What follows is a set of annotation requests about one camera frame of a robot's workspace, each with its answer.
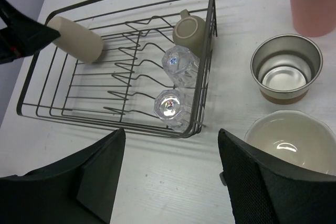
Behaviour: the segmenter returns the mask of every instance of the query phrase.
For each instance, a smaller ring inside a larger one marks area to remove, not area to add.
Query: clear glass cup
[[[163,90],[155,99],[154,113],[171,129],[184,132],[190,122],[193,98],[179,90]]]
[[[188,48],[174,46],[162,58],[166,74],[177,87],[192,87],[196,84],[199,61]]]

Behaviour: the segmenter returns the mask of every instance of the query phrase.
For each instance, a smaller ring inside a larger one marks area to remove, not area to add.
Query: white table
[[[45,0],[39,21],[84,0]],[[324,55],[322,74],[297,104],[266,101],[250,75],[257,46],[269,37],[295,33],[289,0],[216,0],[218,40],[214,48],[201,134],[186,140],[127,135],[112,223],[234,223],[217,133],[221,127],[240,138],[256,119],[296,109],[336,131],[336,31],[314,41]],[[31,58],[24,61],[0,129],[0,175],[23,175],[102,138],[106,131],[32,120],[16,115],[16,104]]]

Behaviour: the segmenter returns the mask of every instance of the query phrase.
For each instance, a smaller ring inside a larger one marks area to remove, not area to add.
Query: ceramic bowl
[[[282,110],[257,120],[245,141],[288,163],[336,175],[336,137],[323,122],[300,111]]]

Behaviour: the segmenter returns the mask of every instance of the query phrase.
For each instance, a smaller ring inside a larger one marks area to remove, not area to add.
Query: wire dish rack
[[[93,30],[104,40],[99,60],[86,65],[49,45],[32,58],[17,114],[45,121],[164,137],[190,137],[202,129],[211,67],[211,41],[217,36],[215,0],[87,0],[52,12]],[[172,32],[188,9],[206,20],[191,119],[176,132],[154,114],[155,97],[175,86],[161,59],[174,46]]]

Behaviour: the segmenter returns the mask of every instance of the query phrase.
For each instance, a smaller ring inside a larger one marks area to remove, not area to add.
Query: beige cup
[[[182,19],[174,27],[174,43],[188,48],[200,58],[204,47],[205,20],[190,15],[186,9],[181,11],[180,14]]]
[[[103,50],[103,40],[89,29],[63,17],[52,18],[47,26],[59,31],[61,37],[53,43],[76,59],[90,64]]]

